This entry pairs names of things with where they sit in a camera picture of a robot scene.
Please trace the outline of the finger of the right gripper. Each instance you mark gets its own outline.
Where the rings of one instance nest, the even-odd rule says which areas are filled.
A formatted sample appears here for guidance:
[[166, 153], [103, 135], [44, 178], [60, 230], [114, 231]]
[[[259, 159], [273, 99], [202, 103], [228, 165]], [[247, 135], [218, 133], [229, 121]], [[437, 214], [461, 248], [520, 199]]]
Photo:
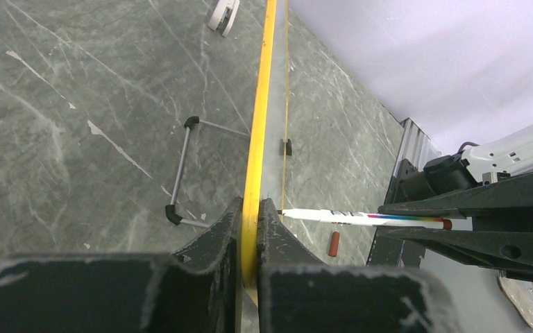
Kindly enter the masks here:
[[378, 212], [444, 218], [533, 212], [533, 172], [425, 200], [381, 205]]
[[409, 241], [460, 264], [502, 271], [533, 282], [533, 232], [380, 228], [388, 238]]

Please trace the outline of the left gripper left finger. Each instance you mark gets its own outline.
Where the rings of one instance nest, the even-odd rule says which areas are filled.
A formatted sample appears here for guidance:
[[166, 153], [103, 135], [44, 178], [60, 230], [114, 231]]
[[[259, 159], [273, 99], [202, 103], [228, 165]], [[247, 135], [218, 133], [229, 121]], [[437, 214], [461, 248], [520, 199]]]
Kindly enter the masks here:
[[22, 254], [0, 262], [0, 332], [238, 332], [234, 198], [174, 253]]

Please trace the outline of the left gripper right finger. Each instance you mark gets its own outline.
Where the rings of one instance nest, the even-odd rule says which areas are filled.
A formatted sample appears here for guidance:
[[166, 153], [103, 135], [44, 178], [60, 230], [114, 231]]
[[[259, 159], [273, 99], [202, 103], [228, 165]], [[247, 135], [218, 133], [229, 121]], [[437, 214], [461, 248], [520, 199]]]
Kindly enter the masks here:
[[258, 314], [262, 332], [461, 332], [445, 285], [418, 268], [331, 266], [260, 203]]

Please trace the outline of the brown marker cap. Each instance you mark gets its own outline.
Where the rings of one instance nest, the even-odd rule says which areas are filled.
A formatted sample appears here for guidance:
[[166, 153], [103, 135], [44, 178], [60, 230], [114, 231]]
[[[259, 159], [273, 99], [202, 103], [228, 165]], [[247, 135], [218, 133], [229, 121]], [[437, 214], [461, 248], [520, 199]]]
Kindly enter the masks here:
[[328, 256], [336, 257], [339, 250], [340, 233], [337, 231], [332, 232], [330, 236], [330, 242], [328, 246]]

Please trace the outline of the white brown whiteboard marker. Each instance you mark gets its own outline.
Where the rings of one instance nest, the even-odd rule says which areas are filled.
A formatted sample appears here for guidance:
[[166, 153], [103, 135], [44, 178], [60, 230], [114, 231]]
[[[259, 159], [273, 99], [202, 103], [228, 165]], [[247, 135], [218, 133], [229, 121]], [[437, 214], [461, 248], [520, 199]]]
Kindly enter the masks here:
[[365, 212], [348, 212], [340, 210], [288, 209], [277, 210], [281, 216], [290, 219], [315, 221], [321, 223], [357, 225], [366, 227], [428, 228], [452, 230], [452, 221], [443, 218], [420, 216], [396, 216], [372, 214]]

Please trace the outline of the yellow framed whiteboard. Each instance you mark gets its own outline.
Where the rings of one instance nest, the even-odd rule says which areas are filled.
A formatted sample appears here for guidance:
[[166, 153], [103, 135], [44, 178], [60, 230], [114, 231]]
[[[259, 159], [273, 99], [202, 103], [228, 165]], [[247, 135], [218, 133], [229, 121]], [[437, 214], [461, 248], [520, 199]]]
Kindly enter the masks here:
[[288, 139], [289, 70], [289, 3], [268, 1], [239, 229], [242, 284], [254, 303], [260, 202], [270, 198], [278, 208], [285, 204], [287, 156], [279, 155], [279, 146]]

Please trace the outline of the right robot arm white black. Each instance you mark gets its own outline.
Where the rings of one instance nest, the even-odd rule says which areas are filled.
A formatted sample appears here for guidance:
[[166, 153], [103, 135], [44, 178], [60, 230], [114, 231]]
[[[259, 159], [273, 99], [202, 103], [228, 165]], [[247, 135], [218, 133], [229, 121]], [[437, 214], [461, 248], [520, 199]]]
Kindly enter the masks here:
[[461, 264], [533, 282], [533, 124], [502, 139], [430, 160], [405, 160], [383, 214], [465, 219], [470, 230], [379, 228], [376, 239], [412, 243]]

